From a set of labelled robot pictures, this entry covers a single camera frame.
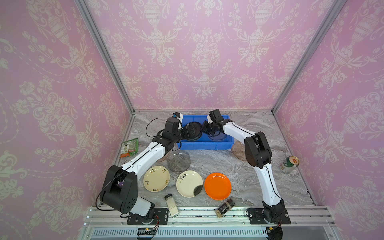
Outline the pinkish translucent plate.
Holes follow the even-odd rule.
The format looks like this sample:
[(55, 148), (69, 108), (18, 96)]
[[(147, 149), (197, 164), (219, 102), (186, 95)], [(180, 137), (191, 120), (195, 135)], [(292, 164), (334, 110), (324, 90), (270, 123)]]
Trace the pinkish translucent plate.
[(245, 153), (245, 146), (241, 142), (235, 141), (235, 143), (233, 144), (233, 146), (231, 148), (231, 151), (237, 159), (239, 159), (243, 162), (247, 161), (246, 153)]

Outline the clear glass plate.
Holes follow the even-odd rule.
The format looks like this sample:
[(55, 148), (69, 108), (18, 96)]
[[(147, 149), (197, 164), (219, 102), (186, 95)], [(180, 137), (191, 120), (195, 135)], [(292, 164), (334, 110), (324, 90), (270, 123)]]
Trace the clear glass plate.
[(207, 133), (210, 140), (214, 142), (224, 141), (227, 137), (226, 134), (222, 133), (219, 129), (211, 129)]

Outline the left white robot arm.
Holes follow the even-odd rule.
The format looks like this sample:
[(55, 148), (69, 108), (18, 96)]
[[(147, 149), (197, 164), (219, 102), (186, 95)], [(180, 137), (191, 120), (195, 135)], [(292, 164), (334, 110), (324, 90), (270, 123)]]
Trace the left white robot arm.
[(171, 151), (181, 139), (183, 115), (174, 113), (168, 118), (163, 130), (148, 147), (122, 166), (111, 166), (106, 174), (99, 200), (122, 214), (132, 213), (152, 219), (155, 205), (138, 195), (138, 181), (159, 159)]

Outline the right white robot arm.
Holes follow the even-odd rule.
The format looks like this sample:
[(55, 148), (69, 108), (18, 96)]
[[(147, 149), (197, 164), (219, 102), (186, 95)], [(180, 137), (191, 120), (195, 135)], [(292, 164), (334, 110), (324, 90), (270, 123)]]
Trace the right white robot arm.
[(208, 134), (220, 132), (244, 145), (246, 160), (254, 168), (261, 186), (266, 222), (290, 224), (290, 216), (273, 176), (272, 151), (266, 135), (263, 132), (256, 133), (242, 128), (231, 119), (224, 119), (218, 109), (207, 115), (207, 120), (203, 123), (203, 132)]

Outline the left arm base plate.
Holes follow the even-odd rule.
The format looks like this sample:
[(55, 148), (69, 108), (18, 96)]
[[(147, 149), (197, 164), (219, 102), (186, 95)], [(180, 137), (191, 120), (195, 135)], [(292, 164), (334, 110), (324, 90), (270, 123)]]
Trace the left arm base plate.
[(168, 208), (154, 208), (152, 218), (129, 213), (127, 218), (128, 225), (167, 225), (169, 220)]

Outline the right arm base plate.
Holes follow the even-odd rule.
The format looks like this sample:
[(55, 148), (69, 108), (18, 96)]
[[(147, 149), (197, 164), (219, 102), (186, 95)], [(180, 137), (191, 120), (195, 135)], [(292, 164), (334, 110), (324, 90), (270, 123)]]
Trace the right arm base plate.
[(277, 215), (274, 215), (272, 210), (263, 208), (248, 208), (246, 210), (246, 216), (248, 217), (251, 225), (291, 224), (291, 219), (286, 209), (278, 212)]

